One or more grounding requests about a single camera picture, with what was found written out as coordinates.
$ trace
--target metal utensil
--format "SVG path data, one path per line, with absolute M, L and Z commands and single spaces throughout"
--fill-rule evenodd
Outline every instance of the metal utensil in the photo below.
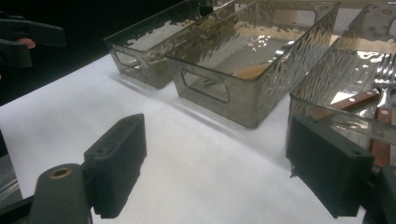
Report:
M 391 123 L 392 119 L 390 95 L 396 89 L 395 63 L 395 54 L 384 54 L 375 74 L 375 86 L 381 90 L 379 104 L 375 110 L 375 119 L 386 123 Z M 375 156 L 375 165 L 380 167 L 389 165 L 390 145 L 388 143 L 373 139 L 370 151 Z

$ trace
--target white table surface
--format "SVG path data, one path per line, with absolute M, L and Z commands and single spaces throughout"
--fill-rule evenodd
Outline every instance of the white table surface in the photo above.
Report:
M 119 119 L 143 113 L 148 156 L 121 215 L 95 223 L 361 223 L 332 218 L 285 158 L 289 96 L 256 130 L 121 75 L 109 55 L 0 107 L 23 197 L 40 174 L 83 163 Z

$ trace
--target clear plastic basket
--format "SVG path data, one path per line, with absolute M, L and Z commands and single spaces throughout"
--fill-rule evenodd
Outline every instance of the clear plastic basket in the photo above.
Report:
M 249 4 L 167 54 L 179 96 L 256 128 L 329 48 L 338 5 Z M 312 23 L 282 21 L 295 11 Z
M 217 6 L 220 3 L 183 1 L 104 41 L 122 74 L 160 89 L 172 80 L 165 53 L 235 13 L 237 7 L 233 1 L 221 3 L 224 5 L 202 17 L 201 6 Z

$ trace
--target dark background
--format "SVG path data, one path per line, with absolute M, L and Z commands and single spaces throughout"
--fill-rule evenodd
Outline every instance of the dark background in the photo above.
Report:
M 33 66 L 0 66 L 0 105 L 91 63 L 108 51 L 103 39 L 181 0 L 10 0 L 0 10 L 64 28 L 66 47 L 36 45 Z

